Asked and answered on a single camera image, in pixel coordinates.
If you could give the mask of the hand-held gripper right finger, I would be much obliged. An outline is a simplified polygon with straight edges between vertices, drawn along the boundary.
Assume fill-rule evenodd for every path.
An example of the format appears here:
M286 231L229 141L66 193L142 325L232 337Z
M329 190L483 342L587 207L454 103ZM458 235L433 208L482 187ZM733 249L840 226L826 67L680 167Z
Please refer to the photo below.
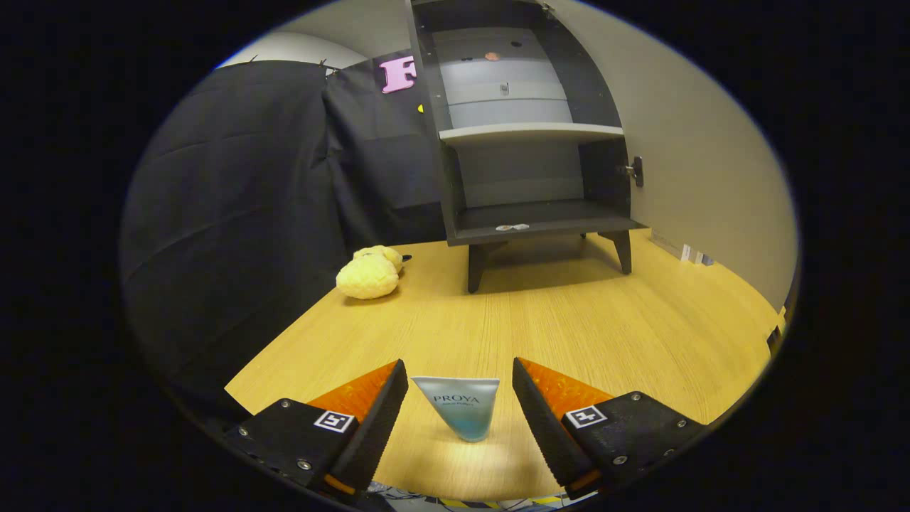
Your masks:
M526 358L514 358L511 385L569 498L631 485L708 430L647 393L611 395Z

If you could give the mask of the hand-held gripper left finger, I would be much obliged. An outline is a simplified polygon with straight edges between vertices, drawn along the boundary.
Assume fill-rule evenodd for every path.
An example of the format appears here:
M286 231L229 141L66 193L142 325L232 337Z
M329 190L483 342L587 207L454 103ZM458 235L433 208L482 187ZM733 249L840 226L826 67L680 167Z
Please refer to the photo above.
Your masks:
M406 393L397 359L308 402L280 398L228 428L225 443L293 489L353 505L373 482Z

